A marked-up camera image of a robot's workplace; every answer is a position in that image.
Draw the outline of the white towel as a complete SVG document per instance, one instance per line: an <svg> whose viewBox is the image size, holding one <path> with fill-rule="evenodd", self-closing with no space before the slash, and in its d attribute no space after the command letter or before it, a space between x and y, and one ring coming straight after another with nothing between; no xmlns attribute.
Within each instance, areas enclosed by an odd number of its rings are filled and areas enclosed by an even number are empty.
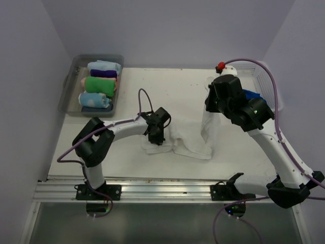
<svg viewBox="0 0 325 244"><path fill-rule="evenodd" d="M218 132L221 126L219 113L206 111L204 104L214 77L209 76L203 85L204 95L193 94L182 98L181 92L161 92L162 106L171 115L171 123L164 132L165 141L158 146L149 142L148 136L141 136L141 149L148 155L168 153L210 160L214 156Z"/></svg>

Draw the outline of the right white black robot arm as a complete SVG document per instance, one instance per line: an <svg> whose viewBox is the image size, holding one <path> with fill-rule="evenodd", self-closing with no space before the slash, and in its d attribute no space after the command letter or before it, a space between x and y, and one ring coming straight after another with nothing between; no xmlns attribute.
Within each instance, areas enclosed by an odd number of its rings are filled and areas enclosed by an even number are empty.
<svg viewBox="0 0 325 244"><path fill-rule="evenodd" d="M302 203L310 191L324 180L324 174L308 167L279 136L275 129L275 114L258 95L247 96L241 81L232 74L214 78L207 85L206 111L221 113L239 126L263 150L275 168L276 177L251 176L236 173L225 184L213 187L225 193L224 200L244 200L257 195L269 197L282 208Z"/></svg>

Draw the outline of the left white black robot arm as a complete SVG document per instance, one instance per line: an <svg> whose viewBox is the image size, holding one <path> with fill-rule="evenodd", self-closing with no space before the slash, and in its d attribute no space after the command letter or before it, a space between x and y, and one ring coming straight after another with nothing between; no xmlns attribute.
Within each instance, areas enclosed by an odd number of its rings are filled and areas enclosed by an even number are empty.
<svg viewBox="0 0 325 244"><path fill-rule="evenodd" d="M170 121L171 115L162 107L155 112L141 112L136 118L125 120L104 122L98 117L92 118L72 142L76 155L85 167L88 194L96 200L105 195L102 161L113 142L144 135L150 144L161 146L166 140L165 123Z"/></svg>

